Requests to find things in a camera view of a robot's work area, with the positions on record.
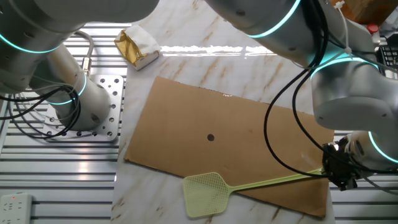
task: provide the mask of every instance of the marble surface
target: marble surface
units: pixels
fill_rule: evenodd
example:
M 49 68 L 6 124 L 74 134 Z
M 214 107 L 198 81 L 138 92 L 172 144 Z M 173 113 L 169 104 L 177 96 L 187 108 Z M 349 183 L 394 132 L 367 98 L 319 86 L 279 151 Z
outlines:
M 269 103 L 301 71 L 236 30 L 202 0 L 160 1 L 136 24 L 158 41 L 162 56 L 141 71 L 128 69 L 111 223 L 335 223 L 330 195 L 325 219 L 235 194 L 224 213 L 189 219 L 181 178 L 124 161 L 155 77 Z M 276 104 L 291 108 L 293 91 Z M 312 113 L 309 83 L 298 94 L 297 105 Z

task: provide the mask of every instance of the power strip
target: power strip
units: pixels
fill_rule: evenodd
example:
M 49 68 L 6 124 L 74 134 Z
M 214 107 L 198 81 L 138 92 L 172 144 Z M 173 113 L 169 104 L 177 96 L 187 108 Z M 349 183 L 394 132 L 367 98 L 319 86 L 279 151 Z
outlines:
M 29 224 L 32 196 L 27 193 L 0 198 L 0 224 Z

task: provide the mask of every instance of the cardboard sheet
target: cardboard sheet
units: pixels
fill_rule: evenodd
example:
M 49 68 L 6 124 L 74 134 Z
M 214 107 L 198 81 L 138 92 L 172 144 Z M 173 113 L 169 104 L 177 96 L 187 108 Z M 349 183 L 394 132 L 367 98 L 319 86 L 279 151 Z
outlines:
M 158 77 L 124 158 L 181 177 L 217 172 L 231 186 L 294 175 L 267 149 L 267 108 L 266 103 Z M 312 115 L 299 117 L 319 143 L 333 140 L 334 132 Z M 269 139 L 288 165 L 302 171 L 322 167 L 322 152 L 301 132 L 291 109 L 273 107 Z M 324 217 L 327 192 L 327 179 L 308 179 L 238 193 Z

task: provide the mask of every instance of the green fly swatter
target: green fly swatter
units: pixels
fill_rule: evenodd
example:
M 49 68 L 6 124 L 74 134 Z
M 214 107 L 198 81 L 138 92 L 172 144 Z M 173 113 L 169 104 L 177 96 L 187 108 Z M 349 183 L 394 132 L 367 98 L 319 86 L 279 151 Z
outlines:
M 309 173 L 321 174 L 321 169 L 313 170 Z M 184 178 L 183 181 L 185 206 L 188 216 L 191 218 L 221 213 L 226 209 L 229 195 L 235 190 L 263 187 L 265 185 L 304 178 L 309 178 L 309 176 L 296 174 L 288 177 L 231 187 L 226 184 L 224 179 L 216 172 L 193 175 Z

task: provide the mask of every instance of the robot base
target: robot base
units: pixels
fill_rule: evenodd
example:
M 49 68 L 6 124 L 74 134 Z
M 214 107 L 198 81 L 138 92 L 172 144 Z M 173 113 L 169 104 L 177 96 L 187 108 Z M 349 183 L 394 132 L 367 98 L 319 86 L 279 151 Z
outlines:
M 111 142 L 118 136 L 124 88 L 123 77 L 120 75 L 92 75 L 90 78 L 109 93 L 111 109 L 108 117 L 92 131 L 68 131 L 65 136 L 48 139 L 48 142 Z M 47 116 L 57 117 L 52 106 L 49 106 Z M 46 118 L 45 122 L 54 124 L 54 126 L 45 124 L 43 127 L 44 133 L 55 134 L 64 128 L 58 120 Z

